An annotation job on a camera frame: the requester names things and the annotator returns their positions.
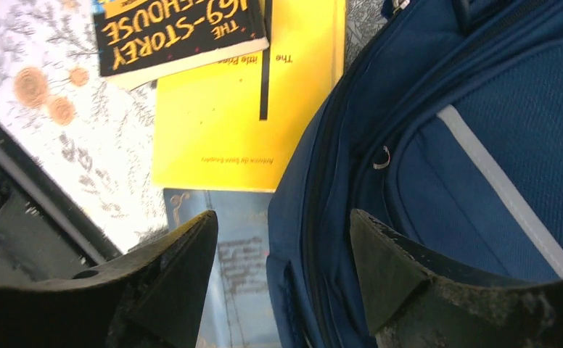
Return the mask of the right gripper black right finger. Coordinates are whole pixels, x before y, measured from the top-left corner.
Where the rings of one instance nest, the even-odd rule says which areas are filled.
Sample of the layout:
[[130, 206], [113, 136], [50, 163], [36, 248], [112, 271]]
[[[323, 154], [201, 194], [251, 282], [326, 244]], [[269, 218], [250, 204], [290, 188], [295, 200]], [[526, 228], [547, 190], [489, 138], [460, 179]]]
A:
[[563, 279], [531, 283], [457, 262], [362, 210], [350, 237], [380, 347], [563, 347]]

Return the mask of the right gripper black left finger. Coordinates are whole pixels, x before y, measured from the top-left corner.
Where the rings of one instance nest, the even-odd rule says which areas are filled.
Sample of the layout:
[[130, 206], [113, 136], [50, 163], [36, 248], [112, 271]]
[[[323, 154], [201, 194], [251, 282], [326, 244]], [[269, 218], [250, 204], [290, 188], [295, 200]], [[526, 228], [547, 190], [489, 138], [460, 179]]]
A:
[[0, 347], [193, 347], [217, 241], [207, 210], [72, 278], [0, 282]]

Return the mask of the dark blue hardcover book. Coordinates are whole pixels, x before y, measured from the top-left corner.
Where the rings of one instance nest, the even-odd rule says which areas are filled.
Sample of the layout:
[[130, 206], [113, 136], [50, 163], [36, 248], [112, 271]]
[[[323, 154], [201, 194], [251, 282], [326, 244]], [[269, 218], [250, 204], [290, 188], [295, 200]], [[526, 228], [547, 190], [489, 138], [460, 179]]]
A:
[[218, 216], [218, 243], [197, 347], [280, 347], [266, 275], [270, 193], [163, 191], [173, 230], [205, 210]]

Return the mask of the colourful treehouse storey book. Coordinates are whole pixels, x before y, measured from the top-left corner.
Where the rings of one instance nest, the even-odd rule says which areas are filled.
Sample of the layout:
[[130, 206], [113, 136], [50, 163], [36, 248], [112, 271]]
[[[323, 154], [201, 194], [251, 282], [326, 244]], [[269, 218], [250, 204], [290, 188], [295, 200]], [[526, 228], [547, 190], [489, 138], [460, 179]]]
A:
[[93, 1], [91, 9], [99, 74], [126, 90], [269, 47], [259, 1]]

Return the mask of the yellow book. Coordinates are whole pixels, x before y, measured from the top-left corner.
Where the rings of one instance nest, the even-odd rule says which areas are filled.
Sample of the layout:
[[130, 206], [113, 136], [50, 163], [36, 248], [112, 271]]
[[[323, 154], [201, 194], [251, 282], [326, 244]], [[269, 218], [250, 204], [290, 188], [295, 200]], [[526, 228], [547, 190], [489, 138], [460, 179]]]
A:
[[344, 1], [265, 1], [270, 46], [157, 82], [152, 182], [273, 192], [344, 68]]

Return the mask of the navy blue student backpack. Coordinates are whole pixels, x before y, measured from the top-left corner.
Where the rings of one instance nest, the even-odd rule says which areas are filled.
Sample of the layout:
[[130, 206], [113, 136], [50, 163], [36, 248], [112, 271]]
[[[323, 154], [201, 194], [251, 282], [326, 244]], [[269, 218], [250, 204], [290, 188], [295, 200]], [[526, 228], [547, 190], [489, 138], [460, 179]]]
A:
[[563, 279], [563, 1], [386, 1], [268, 211], [283, 347], [380, 347], [353, 210], [452, 260]]

